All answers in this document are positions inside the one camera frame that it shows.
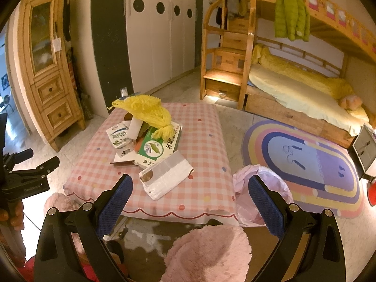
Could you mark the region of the person's left hand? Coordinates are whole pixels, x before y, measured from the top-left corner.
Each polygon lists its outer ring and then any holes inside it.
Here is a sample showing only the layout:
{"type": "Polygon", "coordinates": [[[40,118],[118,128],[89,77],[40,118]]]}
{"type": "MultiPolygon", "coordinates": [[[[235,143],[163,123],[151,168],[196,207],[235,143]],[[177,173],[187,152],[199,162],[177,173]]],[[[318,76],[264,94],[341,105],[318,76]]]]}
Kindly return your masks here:
{"type": "Polygon", "coordinates": [[[15,212],[13,214],[8,214],[5,209],[0,209],[0,221],[9,221],[11,226],[16,231],[22,231],[24,229],[24,204],[21,200],[17,202],[15,206],[15,212]]]}

